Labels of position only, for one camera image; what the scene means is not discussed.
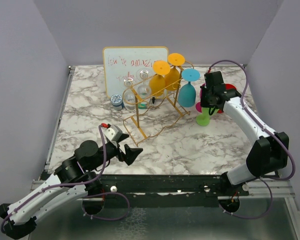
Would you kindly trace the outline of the red wine glass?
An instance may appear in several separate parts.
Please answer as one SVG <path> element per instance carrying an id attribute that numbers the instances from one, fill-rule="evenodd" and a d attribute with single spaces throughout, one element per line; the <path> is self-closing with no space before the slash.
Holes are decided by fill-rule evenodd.
<path id="1" fill-rule="evenodd" d="M 231 90 L 231 89 L 237 89 L 234 85 L 232 85 L 232 84 L 230 84 L 230 83 L 226 83 L 225 84 L 225 88 L 226 88 L 226 90 Z M 223 113 L 223 111 L 221 110 L 221 109 L 219 109 L 218 111 L 217 111 L 217 113 L 218 114 L 222 114 Z"/>

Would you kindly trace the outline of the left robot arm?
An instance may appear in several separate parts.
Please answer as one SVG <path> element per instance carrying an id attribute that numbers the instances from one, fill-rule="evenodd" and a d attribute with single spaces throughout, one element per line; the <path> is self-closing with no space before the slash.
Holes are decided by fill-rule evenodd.
<path id="1" fill-rule="evenodd" d="M 115 191 L 105 191 L 101 182 L 103 171 L 112 158 L 130 166 L 143 152 L 142 148 L 131 148 L 119 143 L 128 134 L 116 133 L 112 138 L 101 135 L 102 146 L 94 140 L 82 142 L 72 157 L 64 160 L 40 186 L 15 203 L 0 205 L 3 219 L 0 230 L 14 240 L 32 233 L 45 215 L 62 205 L 83 198 L 116 195 Z"/>

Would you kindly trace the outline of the pink wine glass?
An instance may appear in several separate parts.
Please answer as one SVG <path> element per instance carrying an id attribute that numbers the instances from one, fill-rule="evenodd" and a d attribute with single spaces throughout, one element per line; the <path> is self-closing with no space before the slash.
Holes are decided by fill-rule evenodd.
<path id="1" fill-rule="evenodd" d="M 202 97 L 202 89 L 200 89 L 200 92 L 199 92 L 199 102 L 197 102 L 195 104 L 195 109 L 201 113 L 202 112 L 202 107 L 201 107 L 201 97 Z"/>

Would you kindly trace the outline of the green wine glass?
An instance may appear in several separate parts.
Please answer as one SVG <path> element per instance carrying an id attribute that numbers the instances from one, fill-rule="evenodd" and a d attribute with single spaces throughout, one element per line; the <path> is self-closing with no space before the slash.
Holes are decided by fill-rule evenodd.
<path id="1" fill-rule="evenodd" d="M 202 107 L 201 114 L 196 116 L 196 123 L 202 127 L 207 126 L 210 123 L 210 119 L 218 112 L 218 108 L 215 107 Z"/>

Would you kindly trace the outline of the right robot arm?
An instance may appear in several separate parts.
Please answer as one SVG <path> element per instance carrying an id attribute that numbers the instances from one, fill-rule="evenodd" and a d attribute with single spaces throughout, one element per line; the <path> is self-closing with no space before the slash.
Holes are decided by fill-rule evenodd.
<path id="1" fill-rule="evenodd" d="M 289 137 L 276 132 L 263 122 L 245 103 L 235 89 L 227 89 L 224 83 L 216 86 L 204 84 L 201 88 L 201 107 L 220 109 L 240 127 L 249 139 L 252 148 L 245 163 L 220 176 L 220 191 L 230 196 L 238 185 L 283 169 L 288 163 Z"/>

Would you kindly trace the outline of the teal wine glass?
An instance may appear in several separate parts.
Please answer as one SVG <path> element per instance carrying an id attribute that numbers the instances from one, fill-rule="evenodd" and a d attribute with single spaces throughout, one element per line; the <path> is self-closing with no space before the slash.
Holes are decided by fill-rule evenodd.
<path id="1" fill-rule="evenodd" d="M 183 85 L 179 90 L 177 101 L 180 106 L 190 108 L 195 105 L 196 90 L 192 82 L 199 80 L 200 76 L 200 72 L 193 68 L 187 68 L 181 73 L 182 79 L 185 80 L 187 84 Z"/>

